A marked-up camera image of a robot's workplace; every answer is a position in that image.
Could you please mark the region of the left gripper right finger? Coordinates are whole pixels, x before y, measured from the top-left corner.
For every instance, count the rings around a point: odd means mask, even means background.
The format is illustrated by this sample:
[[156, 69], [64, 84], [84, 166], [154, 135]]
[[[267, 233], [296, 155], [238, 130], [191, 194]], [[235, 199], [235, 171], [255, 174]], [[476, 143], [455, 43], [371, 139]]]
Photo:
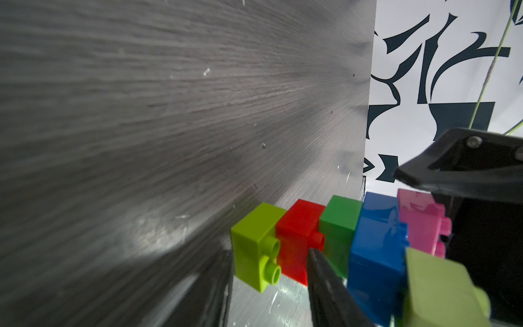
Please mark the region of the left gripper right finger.
[[314, 326], [374, 326], [320, 250], [309, 249], [306, 272]]

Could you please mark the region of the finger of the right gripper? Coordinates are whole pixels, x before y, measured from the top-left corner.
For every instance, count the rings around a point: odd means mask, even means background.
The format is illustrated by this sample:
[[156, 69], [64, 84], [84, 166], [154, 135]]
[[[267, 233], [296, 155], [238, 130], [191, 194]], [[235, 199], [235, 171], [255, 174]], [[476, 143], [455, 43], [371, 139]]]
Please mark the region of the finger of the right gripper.
[[447, 196], [522, 203], [522, 139], [449, 129], [394, 171], [398, 181]]

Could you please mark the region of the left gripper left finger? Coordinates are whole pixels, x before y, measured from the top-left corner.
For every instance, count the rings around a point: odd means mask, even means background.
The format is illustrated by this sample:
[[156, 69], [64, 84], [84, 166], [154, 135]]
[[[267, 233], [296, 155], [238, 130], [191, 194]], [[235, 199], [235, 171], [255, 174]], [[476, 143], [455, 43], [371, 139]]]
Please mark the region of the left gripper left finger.
[[226, 326], [233, 281], [233, 254], [221, 250], [199, 274], [163, 325]]

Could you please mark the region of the blue lego brick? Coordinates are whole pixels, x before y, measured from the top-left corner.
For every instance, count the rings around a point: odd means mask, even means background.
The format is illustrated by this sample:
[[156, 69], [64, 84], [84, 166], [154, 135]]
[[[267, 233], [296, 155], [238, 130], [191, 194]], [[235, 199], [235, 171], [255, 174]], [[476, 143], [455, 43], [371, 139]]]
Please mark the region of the blue lego brick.
[[389, 326], [401, 314], [408, 246], [399, 199], [368, 192], [351, 244], [347, 289], [375, 324]]

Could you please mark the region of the pink lego brick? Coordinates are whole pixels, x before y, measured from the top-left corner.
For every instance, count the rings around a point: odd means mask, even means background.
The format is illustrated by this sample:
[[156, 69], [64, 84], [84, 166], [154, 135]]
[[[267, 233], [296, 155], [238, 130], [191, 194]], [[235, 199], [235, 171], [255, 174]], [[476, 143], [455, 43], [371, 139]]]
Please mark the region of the pink lego brick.
[[452, 221], [445, 207], [436, 203], [431, 193], [398, 189], [400, 220], [408, 225], [410, 246], [421, 252], [445, 258], [445, 244], [440, 237], [452, 232]]

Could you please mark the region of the lime lego brick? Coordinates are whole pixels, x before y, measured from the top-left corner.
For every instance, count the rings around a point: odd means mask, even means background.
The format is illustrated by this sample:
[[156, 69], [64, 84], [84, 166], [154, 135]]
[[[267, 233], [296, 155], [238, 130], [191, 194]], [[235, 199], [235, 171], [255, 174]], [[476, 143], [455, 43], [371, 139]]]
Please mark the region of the lime lego brick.
[[285, 214], [283, 208], [261, 203], [231, 228], [235, 275], [259, 293], [276, 286], [282, 274], [276, 224]]

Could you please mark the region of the red lego brick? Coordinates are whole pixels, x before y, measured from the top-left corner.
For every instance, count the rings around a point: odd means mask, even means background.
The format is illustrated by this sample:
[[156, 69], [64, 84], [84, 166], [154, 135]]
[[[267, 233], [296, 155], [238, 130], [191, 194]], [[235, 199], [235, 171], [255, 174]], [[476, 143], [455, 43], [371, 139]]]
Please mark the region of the red lego brick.
[[282, 273], [308, 286], [306, 258], [310, 249], [324, 250], [325, 236], [319, 231], [325, 206], [299, 199], [276, 224], [281, 242], [277, 258]]

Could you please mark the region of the green lego brick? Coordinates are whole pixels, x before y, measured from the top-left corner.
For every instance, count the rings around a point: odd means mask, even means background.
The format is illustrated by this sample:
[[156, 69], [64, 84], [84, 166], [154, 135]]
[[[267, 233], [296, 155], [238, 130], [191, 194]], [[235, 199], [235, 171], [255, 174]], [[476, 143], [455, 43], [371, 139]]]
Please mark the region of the green lego brick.
[[343, 279], [348, 275], [351, 244], [362, 205], [359, 200], [332, 196], [320, 217], [319, 231], [325, 236], [323, 255]]

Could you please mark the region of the yellow-green lego brick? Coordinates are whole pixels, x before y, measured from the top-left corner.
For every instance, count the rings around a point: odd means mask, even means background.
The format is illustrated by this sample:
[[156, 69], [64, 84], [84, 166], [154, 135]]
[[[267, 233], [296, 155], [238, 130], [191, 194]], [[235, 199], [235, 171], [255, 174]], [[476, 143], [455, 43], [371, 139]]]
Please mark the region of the yellow-green lego brick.
[[490, 326], [490, 299], [460, 263], [408, 248], [404, 326]]

